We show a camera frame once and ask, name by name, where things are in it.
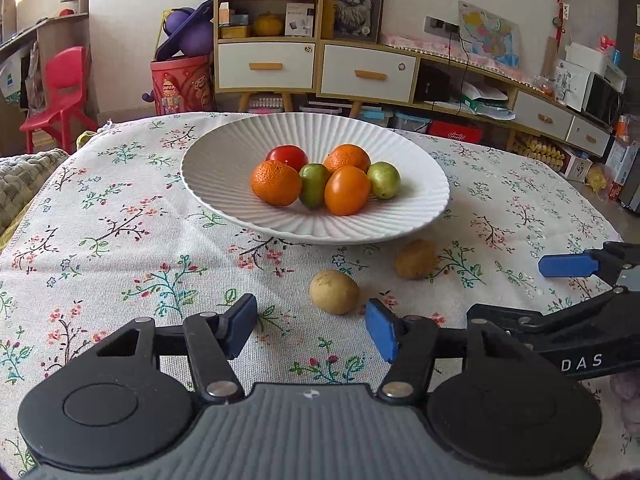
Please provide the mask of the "red tomato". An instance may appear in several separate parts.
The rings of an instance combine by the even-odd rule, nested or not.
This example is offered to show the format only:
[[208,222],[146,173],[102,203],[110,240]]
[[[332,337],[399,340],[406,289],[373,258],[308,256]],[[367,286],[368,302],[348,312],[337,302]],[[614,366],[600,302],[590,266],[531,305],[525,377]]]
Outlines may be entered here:
[[279,145],[273,148],[266,156],[266,160],[282,162],[286,166],[292,167],[299,172],[303,166],[308,164],[307,154],[296,145]]

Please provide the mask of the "colourful map board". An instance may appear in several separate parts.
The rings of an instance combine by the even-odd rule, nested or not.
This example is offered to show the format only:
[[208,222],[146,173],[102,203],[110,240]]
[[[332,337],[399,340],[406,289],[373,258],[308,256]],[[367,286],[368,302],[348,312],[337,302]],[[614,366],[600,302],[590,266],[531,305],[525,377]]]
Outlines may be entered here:
[[461,0],[458,11],[460,39],[471,52],[508,67],[520,67],[521,32],[517,24]]

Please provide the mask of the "black speaker box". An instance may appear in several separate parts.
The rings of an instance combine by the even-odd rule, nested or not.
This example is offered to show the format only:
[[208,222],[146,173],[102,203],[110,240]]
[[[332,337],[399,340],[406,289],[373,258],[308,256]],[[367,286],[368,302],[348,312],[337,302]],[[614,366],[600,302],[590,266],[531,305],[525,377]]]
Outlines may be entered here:
[[440,68],[422,63],[416,77],[416,102],[448,102],[451,77]]

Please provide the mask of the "white product box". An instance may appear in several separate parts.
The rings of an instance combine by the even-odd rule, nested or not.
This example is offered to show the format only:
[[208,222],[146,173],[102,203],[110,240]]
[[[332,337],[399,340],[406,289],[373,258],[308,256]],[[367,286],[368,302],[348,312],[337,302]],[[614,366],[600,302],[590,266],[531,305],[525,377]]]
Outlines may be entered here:
[[288,2],[285,6],[284,36],[312,37],[314,36],[313,3]]

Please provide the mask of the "large orange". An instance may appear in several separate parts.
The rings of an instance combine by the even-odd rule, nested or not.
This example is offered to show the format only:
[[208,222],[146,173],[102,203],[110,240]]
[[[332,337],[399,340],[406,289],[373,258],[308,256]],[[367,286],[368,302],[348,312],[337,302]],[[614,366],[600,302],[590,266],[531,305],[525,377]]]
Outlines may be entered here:
[[368,153],[355,144],[341,144],[326,156],[323,166],[331,174],[345,166],[354,166],[363,172],[367,172],[371,165]]

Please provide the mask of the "red box under cabinet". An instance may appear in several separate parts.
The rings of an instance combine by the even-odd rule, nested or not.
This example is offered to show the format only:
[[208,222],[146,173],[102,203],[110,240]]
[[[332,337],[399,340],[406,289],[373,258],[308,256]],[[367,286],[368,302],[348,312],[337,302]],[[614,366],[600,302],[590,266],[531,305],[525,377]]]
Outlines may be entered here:
[[427,132],[430,136],[472,144],[480,144],[483,137],[481,128],[455,124],[454,122],[443,122],[442,120],[434,120],[428,127]]

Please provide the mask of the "small mandarin orange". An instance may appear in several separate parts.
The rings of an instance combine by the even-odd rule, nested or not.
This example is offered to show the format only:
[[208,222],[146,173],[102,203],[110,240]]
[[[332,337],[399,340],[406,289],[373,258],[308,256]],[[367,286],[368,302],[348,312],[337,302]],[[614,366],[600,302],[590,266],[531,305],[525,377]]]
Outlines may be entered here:
[[298,199],[303,182],[294,168],[277,160],[266,160],[253,170],[250,187],[264,203],[287,207]]

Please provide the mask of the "yellow pumpkin ornament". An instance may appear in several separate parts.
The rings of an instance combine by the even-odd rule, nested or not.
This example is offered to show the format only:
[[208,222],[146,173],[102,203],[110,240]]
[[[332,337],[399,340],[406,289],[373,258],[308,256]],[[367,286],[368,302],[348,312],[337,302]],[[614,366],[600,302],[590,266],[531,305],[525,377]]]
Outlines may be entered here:
[[270,12],[258,15],[252,24],[252,34],[256,37],[282,36],[284,34],[283,16]]

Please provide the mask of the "white microwave appliance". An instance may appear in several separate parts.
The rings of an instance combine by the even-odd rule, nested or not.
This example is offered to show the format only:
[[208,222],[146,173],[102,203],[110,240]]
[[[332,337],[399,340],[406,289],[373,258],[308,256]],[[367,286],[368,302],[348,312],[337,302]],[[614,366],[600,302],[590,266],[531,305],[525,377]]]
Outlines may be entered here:
[[623,95],[603,76],[559,60],[555,63],[553,82],[558,101],[601,125],[616,124]]

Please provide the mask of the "red plastic chair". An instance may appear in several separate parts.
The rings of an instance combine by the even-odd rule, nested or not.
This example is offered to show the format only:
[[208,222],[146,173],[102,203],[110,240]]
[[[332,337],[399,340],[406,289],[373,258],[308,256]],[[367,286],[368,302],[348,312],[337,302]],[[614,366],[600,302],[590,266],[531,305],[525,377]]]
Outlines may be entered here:
[[44,66],[44,90],[47,95],[46,108],[27,118],[20,130],[26,136],[26,153],[34,154],[34,132],[42,130],[56,141],[63,151],[72,150],[72,128],[77,119],[91,131],[98,124],[85,113],[88,102],[88,54],[87,48],[69,47],[58,52]]

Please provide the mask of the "green fruit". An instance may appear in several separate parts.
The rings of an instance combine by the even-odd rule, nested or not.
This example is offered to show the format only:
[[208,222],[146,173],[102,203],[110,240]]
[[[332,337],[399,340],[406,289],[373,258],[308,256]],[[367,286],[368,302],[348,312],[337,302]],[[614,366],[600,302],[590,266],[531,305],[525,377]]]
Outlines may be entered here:
[[322,164],[307,164],[299,170],[302,189],[299,200],[308,209],[318,209],[324,204],[324,189],[331,174]]
[[379,200],[390,200],[399,191],[401,177],[399,171],[389,162],[375,162],[367,172],[371,191]]

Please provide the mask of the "purple toy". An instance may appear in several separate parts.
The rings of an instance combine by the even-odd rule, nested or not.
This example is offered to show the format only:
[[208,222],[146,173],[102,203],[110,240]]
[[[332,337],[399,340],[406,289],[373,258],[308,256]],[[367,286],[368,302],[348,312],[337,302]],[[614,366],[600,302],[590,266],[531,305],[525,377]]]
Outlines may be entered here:
[[160,36],[154,53],[156,62],[167,61],[178,53],[187,58],[210,55],[214,50],[214,0],[206,0],[196,9],[173,8],[163,13]]

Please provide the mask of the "checked grey cushion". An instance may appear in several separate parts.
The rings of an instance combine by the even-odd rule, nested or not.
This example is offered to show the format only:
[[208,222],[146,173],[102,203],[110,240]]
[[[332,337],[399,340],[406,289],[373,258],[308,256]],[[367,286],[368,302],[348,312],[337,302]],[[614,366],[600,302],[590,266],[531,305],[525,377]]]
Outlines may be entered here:
[[1,233],[6,232],[18,214],[30,203],[55,172],[68,159],[60,148],[2,157],[0,164]]

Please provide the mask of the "smooth orange tomato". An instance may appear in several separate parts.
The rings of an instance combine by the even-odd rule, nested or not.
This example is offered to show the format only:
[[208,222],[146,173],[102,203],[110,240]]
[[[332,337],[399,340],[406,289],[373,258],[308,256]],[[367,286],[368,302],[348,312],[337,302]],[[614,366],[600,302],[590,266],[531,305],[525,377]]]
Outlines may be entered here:
[[324,204],[334,216],[350,216],[359,212],[369,199],[371,182],[355,166],[338,168],[326,182]]

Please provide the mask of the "white ribbed plate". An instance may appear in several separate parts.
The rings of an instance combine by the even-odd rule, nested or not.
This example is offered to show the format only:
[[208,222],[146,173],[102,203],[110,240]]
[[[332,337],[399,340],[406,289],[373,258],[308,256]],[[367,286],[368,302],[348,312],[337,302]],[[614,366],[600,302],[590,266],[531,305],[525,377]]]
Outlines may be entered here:
[[380,242],[428,226],[450,187],[434,158],[390,129],[340,116],[252,116],[204,134],[181,177],[206,208],[296,242]]

